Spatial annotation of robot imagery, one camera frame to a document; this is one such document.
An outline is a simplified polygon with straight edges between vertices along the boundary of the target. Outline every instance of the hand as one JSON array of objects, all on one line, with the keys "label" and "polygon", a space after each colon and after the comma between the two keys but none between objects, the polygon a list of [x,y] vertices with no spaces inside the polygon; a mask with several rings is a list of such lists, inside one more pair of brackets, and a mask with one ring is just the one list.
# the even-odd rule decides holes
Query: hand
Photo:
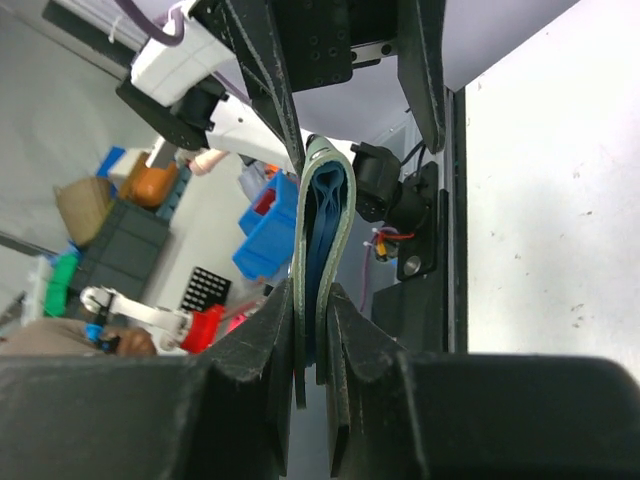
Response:
[{"label": "hand", "polygon": [[153,345],[151,335],[146,330],[136,328],[123,328],[118,331],[120,343],[116,355],[121,357],[150,357],[156,355],[156,347]]}]

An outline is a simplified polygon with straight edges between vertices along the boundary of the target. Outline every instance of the blue bin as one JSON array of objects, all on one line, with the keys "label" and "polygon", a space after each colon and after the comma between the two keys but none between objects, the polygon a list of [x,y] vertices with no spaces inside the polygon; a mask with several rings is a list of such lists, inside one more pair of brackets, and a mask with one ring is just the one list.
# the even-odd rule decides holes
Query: blue bin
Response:
[{"label": "blue bin", "polygon": [[245,277],[268,279],[291,258],[297,208],[298,186],[278,172],[238,222],[247,239],[233,262]]}]

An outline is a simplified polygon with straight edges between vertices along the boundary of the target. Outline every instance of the screw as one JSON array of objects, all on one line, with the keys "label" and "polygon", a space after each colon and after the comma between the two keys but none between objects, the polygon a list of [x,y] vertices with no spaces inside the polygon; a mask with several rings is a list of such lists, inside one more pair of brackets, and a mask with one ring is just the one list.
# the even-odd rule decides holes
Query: screw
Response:
[{"label": "screw", "polygon": [[420,270],[422,266],[422,262],[420,262],[420,258],[417,255],[409,257],[406,262],[404,262],[404,267],[402,270],[404,274],[407,276],[415,275]]}]

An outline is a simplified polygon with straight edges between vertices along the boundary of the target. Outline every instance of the person's arm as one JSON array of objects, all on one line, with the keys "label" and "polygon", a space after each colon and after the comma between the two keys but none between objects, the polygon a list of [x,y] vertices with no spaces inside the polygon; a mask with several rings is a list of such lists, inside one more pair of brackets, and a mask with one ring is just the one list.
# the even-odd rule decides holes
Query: person's arm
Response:
[{"label": "person's arm", "polygon": [[[86,337],[80,320],[46,318],[30,323],[10,336],[0,347],[2,355],[100,355]],[[121,356],[155,355],[151,335],[141,328],[105,328],[105,337],[120,337],[116,350]]]}]

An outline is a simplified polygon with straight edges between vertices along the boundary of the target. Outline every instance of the red wire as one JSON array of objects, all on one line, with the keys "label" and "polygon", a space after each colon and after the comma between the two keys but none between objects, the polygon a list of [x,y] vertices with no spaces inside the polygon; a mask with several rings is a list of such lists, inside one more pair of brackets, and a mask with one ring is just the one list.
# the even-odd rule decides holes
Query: red wire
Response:
[{"label": "red wire", "polygon": [[382,239],[381,237],[384,237],[384,238],[388,238],[389,240],[406,240],[406,239],[409,239],[409,238],[413,238],[415,236],[416,236],[415,233],[409,233],[407,235],[390,235],[390,234],[387,234],[387,233],[379,233],[378,234],[378,238],[379,239]]}]

